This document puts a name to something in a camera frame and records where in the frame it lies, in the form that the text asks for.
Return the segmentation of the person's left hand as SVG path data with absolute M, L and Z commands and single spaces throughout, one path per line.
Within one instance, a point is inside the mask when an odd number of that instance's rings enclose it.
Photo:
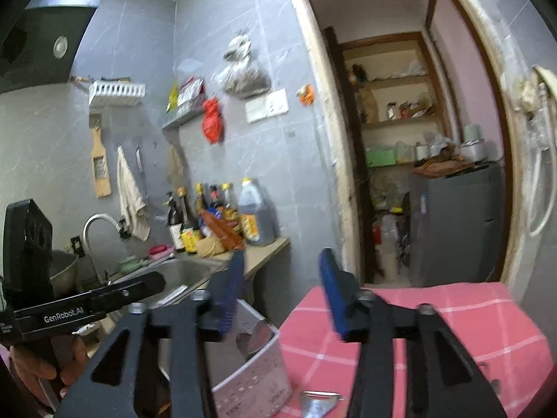
M 47 361 L 34 355 L 22 346 L 14 345 L 9 349 L 10 360 L 15 372 L 25 387 L 44 406 L 48 406 L 47 397 L 42 390 L 40 379 L 52 380 L 57 377 L 57 370 Z M 86 346 L 78 336 L 73 338 L 72 358 L 68 365 L 61 369 L 61 396 L 79 379 L 89 363 Z

